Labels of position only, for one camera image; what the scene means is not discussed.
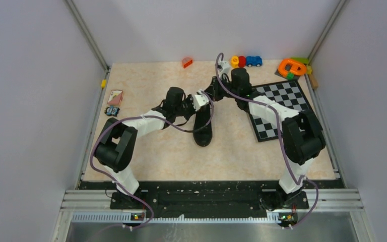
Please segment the black canvas sneaker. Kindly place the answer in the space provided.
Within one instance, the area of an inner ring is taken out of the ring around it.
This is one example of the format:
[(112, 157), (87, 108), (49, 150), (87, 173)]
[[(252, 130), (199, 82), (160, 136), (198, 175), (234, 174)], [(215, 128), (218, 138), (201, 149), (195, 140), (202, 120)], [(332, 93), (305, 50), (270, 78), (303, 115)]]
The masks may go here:
[(211, 106), (202, 107), (196, 113), (194, 130), (199, 130), (193, 133), (193, 139), (198, 146), (206, 147), (211, 143), (213, 137), (212, 123), (208, 121), (211, 118)]

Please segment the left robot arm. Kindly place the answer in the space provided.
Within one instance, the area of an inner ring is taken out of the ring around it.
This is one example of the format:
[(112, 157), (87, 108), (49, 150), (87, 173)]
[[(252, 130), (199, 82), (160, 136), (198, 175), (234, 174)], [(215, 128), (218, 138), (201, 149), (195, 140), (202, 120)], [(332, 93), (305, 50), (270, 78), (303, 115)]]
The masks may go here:
[(205, 91), (186, 95), (181, 88), (171, 87), (166, 98), (148, 112), (123, 119), (112, 117), (106, 121), (90, 157), (104, 166), (103, 174), (110, 177), (123, 193), (122, 202), (127, 207), (136, 208), (142, 200), (137, 192), (139, 182), (130, 168), (137, 139), (169, 126), (179, 130), (174, 123), (177, 117), (189, 120), (211, 103)]

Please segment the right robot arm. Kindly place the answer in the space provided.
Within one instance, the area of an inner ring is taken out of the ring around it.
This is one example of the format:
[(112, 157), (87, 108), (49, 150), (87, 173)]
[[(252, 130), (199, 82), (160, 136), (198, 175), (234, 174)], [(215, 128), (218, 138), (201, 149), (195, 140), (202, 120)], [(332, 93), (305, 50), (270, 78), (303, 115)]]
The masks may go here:
[(326, 146), (317, 116), (313, 110), (291, 109), (253, 90), (246, 69), (217, 65), (214, 77), (216, 80), (211, 83), (214, 101), (232, 98), (240, 110), (277, 128), (286, 170), (279, 179), (281, 190), (276, 192), (275, 200), (282, 208), (290, 207), (296, 200), (294, 192), (301, 189), (310, 166)]

